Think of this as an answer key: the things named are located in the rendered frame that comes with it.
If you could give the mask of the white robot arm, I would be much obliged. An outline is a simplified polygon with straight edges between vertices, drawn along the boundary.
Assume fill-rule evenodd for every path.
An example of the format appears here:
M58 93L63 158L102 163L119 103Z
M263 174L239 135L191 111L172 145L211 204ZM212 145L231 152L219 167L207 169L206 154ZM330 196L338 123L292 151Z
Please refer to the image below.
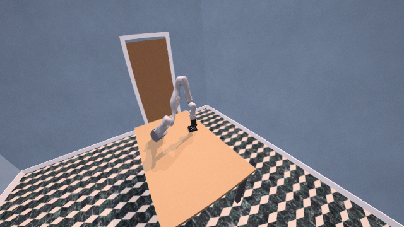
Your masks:
M170 107L172 109L172 116L165 116L164 120L163 120L163 125L162 122L161 124L157 127L156 131L159 134L163 134L168 128L169 126L173 126L174 125L174 121L175 121L175 116L176 116L176 112L177 112L177 108L179 106L179 102L181 100L181 96L180 96L180 87L184 86L185 88L185 98L187 101L187 106L192 109L192 111L190 110L190 116L194 116L196 115L196 105L192 102L192 96L189 90L189 83L188 80L185 76L179 76L177 77L176 81L175 81L175 86L174 86L174 90L173 90L173 94L172 97L170 99ZM167 125L164 125L167 124Z

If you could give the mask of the black knob box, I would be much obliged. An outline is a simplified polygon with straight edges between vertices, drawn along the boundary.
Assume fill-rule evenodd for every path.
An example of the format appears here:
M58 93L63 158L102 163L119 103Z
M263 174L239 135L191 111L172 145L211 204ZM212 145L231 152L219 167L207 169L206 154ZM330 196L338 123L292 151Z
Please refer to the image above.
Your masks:
M188 128L189 132L193 132L193 131L197 131L197 130L198 130L196 127L195 127L195 129L193 129L193 127L191 127L191 126L188 126L187 128Z

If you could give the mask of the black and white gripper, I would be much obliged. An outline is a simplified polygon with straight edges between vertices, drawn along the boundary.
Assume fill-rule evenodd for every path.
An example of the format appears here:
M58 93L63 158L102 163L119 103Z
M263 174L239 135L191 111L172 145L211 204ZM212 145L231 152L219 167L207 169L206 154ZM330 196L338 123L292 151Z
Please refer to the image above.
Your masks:
M190 116L190 114L189 114L189 116ZM190 116L190 120L191 120L191 127L193 127L193 129L195 129L195 127L197 126L196 115Z

